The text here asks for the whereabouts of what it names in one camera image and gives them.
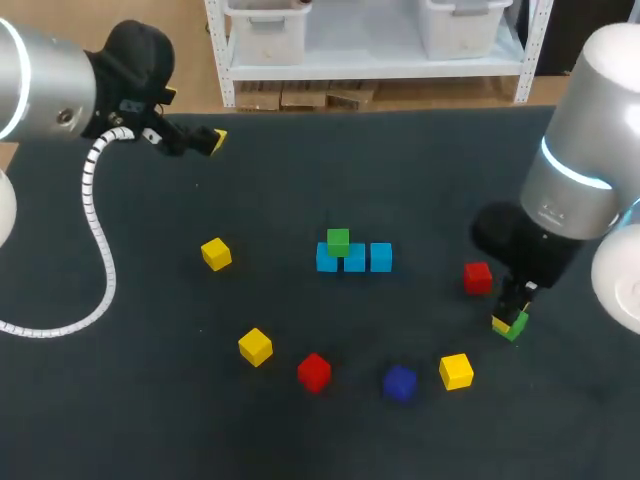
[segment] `table surface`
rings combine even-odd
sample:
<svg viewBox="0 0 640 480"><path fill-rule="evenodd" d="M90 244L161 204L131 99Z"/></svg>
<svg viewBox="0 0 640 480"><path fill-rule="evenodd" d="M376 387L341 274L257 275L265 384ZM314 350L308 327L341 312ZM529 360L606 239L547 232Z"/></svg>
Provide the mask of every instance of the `table surface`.
<svg viewBox="0 0 640 480"><path fill-rule="evenodd" d="M492 299L462 289L464 263L485 260L475 212L517 198L550 115L189 116L175 120L229 129L213 158L112 146L95 192L115 301L70 337L0 335L0 476L636 478L640 339L590 290L595 245L515 344L491 332ZM3 320L66 325L102 297L80 203L88 146L23 145L11 165ZM391 242L394 272L316 273L328 227ZM218 236L234 260L213 273L200 245ZM257 369L237 346L253 327L275 352ZM313 351L334 368L319 396L296 380ZM446 392L438 361L459 352L474 383ZM397 362L418 372L407 406L380 395Z"/></svg>

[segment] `white plastic box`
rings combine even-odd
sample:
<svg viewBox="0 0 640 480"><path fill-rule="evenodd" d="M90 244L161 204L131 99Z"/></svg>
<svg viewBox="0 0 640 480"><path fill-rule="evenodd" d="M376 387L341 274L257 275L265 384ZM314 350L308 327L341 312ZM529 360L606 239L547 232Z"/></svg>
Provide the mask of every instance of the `white plastic box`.
<svg viewBox="0 0 640 480"><path fill-rule="evenodd" d="M311 4L292 0L227 0L235 32L234 56L243 65L296 65L304 61Z"/></svg>
<svg viewBox="0 0 640 480"><path fill-rule="evenodd" d="M419 0L420 33L434 60L484 57L513 0Z"/></svg>

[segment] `green cube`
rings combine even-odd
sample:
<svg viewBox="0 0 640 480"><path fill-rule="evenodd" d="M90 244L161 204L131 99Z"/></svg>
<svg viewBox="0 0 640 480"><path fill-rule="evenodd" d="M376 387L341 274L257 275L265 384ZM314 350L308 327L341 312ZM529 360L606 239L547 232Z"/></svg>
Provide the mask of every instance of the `green cube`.
<svg viewBox="0 0 640 480"><path fill-rule="evenodd" d="M518 318L516 319L515 322L513 322L513 325L511 325L511 328L507 333L502 333L500 330L498 330L495 327L493 327L493 331L502 335L504 338L506 338L510 342L513 342L516 338L520 336L520 334L524 330L524 327L527 326L528 320L529 320L529 314L527 312L520 312L520 315L518 315Z"/></svg>
<svg viewBox="0 0 640 480"><path fill-rule="evenodd" d="M330 257L349 256L349 229L330 228L327 230L327 247Z"/></svg>

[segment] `red cube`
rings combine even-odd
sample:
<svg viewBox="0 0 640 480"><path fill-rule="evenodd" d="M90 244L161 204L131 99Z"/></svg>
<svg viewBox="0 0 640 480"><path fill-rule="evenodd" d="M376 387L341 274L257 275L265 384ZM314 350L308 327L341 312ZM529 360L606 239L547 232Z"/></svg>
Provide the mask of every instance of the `red cube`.
<svg viewBox="0 0 640 480"><path fill-rule="evenodd" d="M485 262L467 263L464 266L464 289L470 295L491 293L493 278L489 265Z"/></svg>
<svg viewBox="0 0 640 480"><path fill-rule="evenodd" d="M331 365L312 353L298 365L298 380L312 393L320 393L331 380Z"/></svg>

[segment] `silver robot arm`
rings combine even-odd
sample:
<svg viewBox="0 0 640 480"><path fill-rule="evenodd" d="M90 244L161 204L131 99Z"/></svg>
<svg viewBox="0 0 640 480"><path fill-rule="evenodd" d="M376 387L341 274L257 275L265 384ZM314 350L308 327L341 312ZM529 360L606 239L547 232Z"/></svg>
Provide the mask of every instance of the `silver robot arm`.
<svg viewBox="0 0 640 480"><path fill-rule="evenodd" d="M610 25L585 44L519 207L489 206L474 225L478 246L511 270L497 307L506 323L538 287L553 286L585 241L611 232L594 257L594 291L640 333L640 224L630 222L639 198L640 26ZM509 218L502 244L490 232L500 215Z"/></svg>
<svg viewBox="0 0 640 480"><path fill-rule="evenodd" d="M97 139L120 127L168 155L212 155L226 132L177 126L157 112L176 94L167 86L173 69L166 35L133 20L88 52L0 18L0 141ZM15 194L0 172L0 246L15 218Z"/></svg>

